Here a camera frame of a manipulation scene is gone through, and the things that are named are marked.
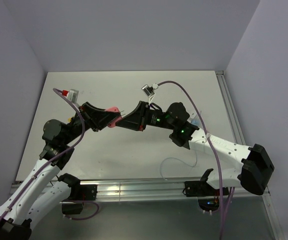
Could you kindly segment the blue charger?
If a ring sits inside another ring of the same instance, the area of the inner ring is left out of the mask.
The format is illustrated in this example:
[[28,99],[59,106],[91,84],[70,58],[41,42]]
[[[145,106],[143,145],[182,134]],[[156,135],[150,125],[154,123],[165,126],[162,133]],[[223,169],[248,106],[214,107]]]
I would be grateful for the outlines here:
[[195,126],[199,126],[199,120],[193,119],[193,120],[191,121],[191,124],[192,124],[192,125],[195,125]]

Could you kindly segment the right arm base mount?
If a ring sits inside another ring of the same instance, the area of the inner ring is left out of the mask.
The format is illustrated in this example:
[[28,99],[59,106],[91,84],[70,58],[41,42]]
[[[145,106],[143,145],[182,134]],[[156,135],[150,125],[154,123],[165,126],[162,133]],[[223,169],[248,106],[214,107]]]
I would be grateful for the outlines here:
[[188,197],[197,197],[199,207],[205,212],[219,209],[220,192],[203,181],[185,181],[182,193]]

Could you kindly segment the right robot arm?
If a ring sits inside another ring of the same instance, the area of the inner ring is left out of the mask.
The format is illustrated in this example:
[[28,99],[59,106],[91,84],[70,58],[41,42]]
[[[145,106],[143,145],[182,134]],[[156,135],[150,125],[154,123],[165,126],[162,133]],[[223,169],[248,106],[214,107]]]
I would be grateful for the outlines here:
[[211,195],[220,187],[242,187],[261,196],[274,171],[274,165],[259,144],[240,145],[205,133],[191,124],[189,113],[183,103],[172,103],[167,111],[151,109],[148,103],[140,101],[136,108],[116,122],[116,126],[134,131],[143,131],[147,126],[172,130],[170,139],[178,147],[214,156],[232,167],[215,173],[207,170],[200,183],[201,191]]

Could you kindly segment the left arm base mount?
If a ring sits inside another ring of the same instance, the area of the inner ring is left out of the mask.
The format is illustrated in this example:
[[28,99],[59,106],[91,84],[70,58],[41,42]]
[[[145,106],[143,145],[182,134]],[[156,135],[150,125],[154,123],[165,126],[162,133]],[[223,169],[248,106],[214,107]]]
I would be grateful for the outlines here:
[[95,202],[97,196],[97,185],[80,185],[73,187],[70,195],[63,200],[61,204],[62,214],[75,218],[75,215],[79,216],[85,210],[94,210],[94,212],[88,216],[92,218],[99,212],[99,205]]

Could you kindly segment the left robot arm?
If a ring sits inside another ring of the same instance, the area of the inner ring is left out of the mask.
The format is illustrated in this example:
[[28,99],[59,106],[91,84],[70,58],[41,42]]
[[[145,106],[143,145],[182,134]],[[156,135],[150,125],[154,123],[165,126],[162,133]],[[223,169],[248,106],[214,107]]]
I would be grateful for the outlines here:
[[88,102],[74,108],[76,114],[69,123],[52,119],[43,127],[46,145],[32,171],[12,196],[0,206],[0,240],[27,240],[38,222],[59,202],[79,201],[80,180],[68,173],[61,175],[46,193],[48,183],[70,160],[74,146],[85,132],[98,132],[121,119],[117,107],[101,109]]

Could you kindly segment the white USB charger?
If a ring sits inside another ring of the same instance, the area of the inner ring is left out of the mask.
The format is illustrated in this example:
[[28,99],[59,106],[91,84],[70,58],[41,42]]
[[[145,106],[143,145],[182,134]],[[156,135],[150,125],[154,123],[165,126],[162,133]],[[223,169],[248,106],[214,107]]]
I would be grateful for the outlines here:
[[202,114],[202,111],[198,111],[198,113],[195,111],[192,111],[190,114],[191,121],[195,121],[195,122],[200,121],[201,114]]

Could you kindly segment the pink plug adapter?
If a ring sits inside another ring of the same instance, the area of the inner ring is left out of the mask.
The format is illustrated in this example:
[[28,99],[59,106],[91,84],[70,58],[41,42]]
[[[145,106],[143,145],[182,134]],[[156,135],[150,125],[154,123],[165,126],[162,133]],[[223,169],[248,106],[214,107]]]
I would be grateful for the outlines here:
[[109,115],[112,117],[112,120],[109,122],[108,127],[116,127],[116,123],[122,119],[121,111],[116,106],[107,108],[105,109],[105,111],[108,112]]

